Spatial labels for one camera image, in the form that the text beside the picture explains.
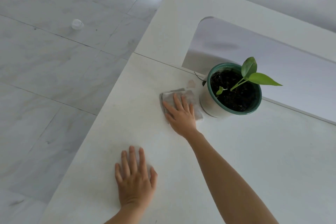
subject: cloth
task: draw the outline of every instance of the cloth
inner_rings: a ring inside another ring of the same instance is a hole
[[[185,90],[184,88],[167,91],[160,94],[159,98],[163,113],[169,113],[169,111],[163,106],[162,101],[166,101],[171,106],[174,106],[176,108],[173,98],[174,93],[177,94],[177,97],[180,99],[181,102],[182,102],[181,96],[184,95],[187,100],[187,103],[189,105],[191,103],[194,105],[195,120],[201,120],[201,121],[203,120],[203,115],[201,113],[201,107],[198,99],[197,100],[195,99],[195,95],[191,90]]]

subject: marble floor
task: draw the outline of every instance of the marble floor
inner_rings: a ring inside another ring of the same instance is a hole
[[[38,223],[161,1],[0,0],[1,224]]]

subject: soil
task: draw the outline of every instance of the soil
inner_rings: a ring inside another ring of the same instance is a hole
[[[237,111],[246,111],[252,103],[257,99],[255,88],[252,82],[245,82],[237,88],[230,91],[242,79],[242,75],[232,70],[224,70],[223,72],[216,72],[210,79],[212,92],[215,96],[219,87],[222,86],[224,90],[222,94],[217,96],[219,102],[227,108]]]

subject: green pot rim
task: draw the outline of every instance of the green pot rim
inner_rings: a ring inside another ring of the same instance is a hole
[[[228,111],[232,114],[237,114],[237,115],[246,115],[246,114],[250,114],[252,112],[254,112],[255,110],[257,110],[257,108],[259,107],[260,103],[261,103],[261,88],[260,85],[252,83],[254,85],[254,89],[257,91],[257,94],[259,93],[259,97],[257,98],[257,100],[253,103],[252,107],[250,107],[249,109],[247,109],[244,112],[237,112],[237,111],[233,111],[230,108],[226,107],[225,105],[223,105],[221,102],[219,102],[219,100],[215,97],[215,94],[213,94],[212,89],[211,89],[211,85],[210,85],[210,79],[212,77],[212,75],[218,71],[223,71],[225,69],[231,69],[234,70],[237,73],[241,72],[242,66],[235,64],[235,63],[221,63],[218,64],[216,66],[214,66],[209,74],[208,74],[208,78],[207,78],[207,86],[208,86],[208,91],[212,97],[212,99],[221,107],[223,108],[225,111]]]

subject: leaf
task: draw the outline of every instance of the leaf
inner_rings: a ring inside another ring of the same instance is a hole
[[[241,75],[246,80],[251,74],[257,72],[257,62],[254,57],[247,58],[241,66]]]
[[[223,88],[222,86],[219,86],[219,90],[216,92],[216,95],[222,94],[223,90],[227,90],[227,89]]]
[[[253,73],[248,78],[250,82],[261,84],[261,85],[273,85],[273,86],[282,86],[281,84],[275,82],[272,78],[268,77],[266,74],[262,73]]]

